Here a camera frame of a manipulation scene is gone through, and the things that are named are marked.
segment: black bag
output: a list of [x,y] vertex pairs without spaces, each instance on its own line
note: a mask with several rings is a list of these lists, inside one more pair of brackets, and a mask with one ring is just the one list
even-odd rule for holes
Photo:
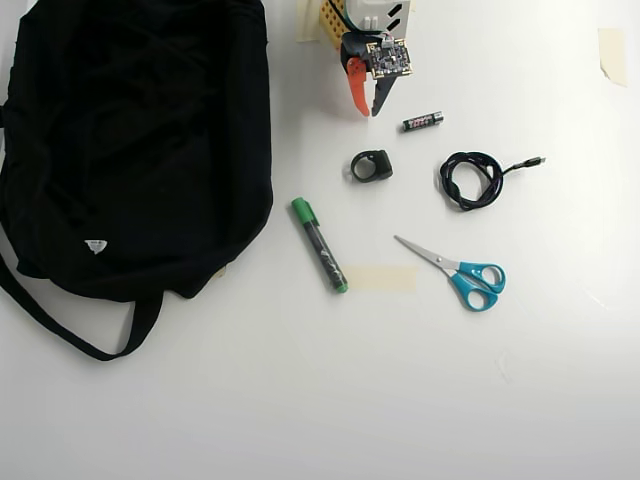
[[23,275],[136,302],[111,355],[51,318],[0,261],[0,285],[102,361],[136,350],[165,290],[192,298],[272,206],[260,0],[39,0],[21,21],[0,221]]

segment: cable connector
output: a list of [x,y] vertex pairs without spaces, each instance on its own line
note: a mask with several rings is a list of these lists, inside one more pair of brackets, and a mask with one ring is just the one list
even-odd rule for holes
[[521,168],[537,167],[538,165],[542,165],[546,161],[547,161],[547,159],[544,158],[544,157],[530,158],[526,162],[515,164],[513,167],[511,167],[508,170],[506,170],[504,173],[507,174],[508,172],[511,172],[512,170],[519,170]]

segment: black ring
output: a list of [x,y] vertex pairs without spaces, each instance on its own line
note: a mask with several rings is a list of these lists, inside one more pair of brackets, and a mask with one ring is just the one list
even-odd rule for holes
[[[367,178],[362,178],[356,173],[358,164],[363,160],[373,162],[376,167],[371,176]],[[384,150],[370,150],[356,155],[353,162],[351,162],[351,173],[353,174],[353,178],[360,183],[371,183],[376,180],[385,180],[391,177],[393,175],[393,168],[391,167],[391,162],[389,161],[389,155],[387,155],[387,152]]]

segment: masking tape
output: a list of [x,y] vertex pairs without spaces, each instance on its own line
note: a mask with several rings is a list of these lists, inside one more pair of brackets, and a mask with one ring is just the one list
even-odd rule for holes
[[345,267],[342,269],[353,290],[377,292],[415,292],[418,267]]
[[296,13],[296,42],[318,40],[320,30],[320,0],[298,0]]
[[627,59],[624,31],[615,28],[601,28],[600,68],[606,77],[617,85],[627,87]]

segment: circuit board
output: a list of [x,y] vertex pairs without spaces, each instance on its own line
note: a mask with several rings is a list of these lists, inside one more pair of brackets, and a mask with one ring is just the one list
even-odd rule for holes
[[390,45],[368,43],[367,53],[374,80],[411,75],[411,59],[404,39],[394,40]]

